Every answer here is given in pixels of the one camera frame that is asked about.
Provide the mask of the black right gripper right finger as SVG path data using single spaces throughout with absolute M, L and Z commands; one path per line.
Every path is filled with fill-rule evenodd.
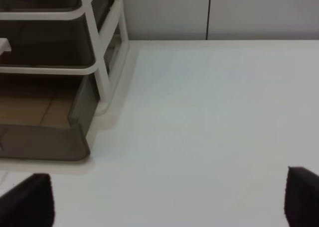
M 304 167 L 289 167 L 284 213 L 291 227 L 319 226 L 319 176 Z

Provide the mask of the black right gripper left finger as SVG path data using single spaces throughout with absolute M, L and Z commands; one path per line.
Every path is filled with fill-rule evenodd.
M 51 227 L 54 196 L 51 177 L 33 174 L 0 197 L 2 227 Z

